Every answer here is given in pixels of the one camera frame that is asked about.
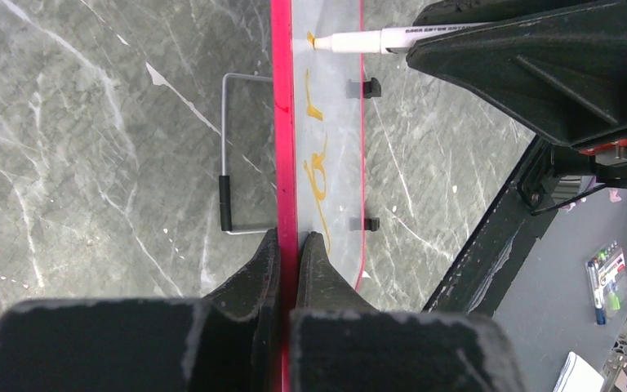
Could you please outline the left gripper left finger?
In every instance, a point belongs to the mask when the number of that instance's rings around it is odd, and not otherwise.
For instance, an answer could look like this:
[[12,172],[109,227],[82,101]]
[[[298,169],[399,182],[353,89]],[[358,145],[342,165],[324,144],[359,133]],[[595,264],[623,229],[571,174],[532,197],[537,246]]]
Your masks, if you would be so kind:
[[0,318],[0,391],[268,391],[280,248],[203,297],[40,299]]

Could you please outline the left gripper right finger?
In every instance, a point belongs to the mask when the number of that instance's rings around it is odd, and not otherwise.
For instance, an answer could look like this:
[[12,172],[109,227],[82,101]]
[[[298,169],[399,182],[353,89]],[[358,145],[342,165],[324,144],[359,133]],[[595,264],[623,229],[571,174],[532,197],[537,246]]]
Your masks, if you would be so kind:
[[291,312],[294,391],[522,391],[508,337],[478,314],[380,311],[307,236]]

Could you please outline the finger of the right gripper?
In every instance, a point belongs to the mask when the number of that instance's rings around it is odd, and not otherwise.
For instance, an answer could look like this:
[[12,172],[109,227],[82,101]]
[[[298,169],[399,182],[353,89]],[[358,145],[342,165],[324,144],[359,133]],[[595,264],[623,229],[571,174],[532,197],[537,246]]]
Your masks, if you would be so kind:
[[410,68],[473,92],[552,144],[627,139],[627,1],[440,1]]

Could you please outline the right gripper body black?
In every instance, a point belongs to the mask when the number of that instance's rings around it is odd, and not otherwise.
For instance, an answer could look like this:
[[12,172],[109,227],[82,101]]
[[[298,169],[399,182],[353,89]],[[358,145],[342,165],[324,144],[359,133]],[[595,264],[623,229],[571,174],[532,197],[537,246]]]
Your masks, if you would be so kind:
[[577,185],[579,191],[627,189],[627,139],[580,151],[554,146],[549,166],[560,185]]

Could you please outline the white marker pen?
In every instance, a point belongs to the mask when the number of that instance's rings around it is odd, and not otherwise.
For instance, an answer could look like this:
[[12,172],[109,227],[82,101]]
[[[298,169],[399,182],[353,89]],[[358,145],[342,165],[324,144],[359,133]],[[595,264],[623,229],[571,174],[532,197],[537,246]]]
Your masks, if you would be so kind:
[[411,26],[385,28],[348,33],[334,33],[316,38],[307,34],[307,41],[314,50],[331,51],[342,54],[406,54],[417,41],[433,38],[446,33],[454,33],[484,25],[468,24],[436,24],[428,26]]

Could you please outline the whiteboard with red rim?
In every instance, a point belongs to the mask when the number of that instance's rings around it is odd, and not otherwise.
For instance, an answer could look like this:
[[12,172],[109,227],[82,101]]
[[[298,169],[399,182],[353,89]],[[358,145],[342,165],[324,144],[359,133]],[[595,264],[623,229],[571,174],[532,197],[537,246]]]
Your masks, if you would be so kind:
[[359,31],[362,3],[273,1],[270,7],[281,315],[287,317],[308,234],[323,236],[349,287],[358,287],[364,270],[362,57],[317,51],[310,43]]

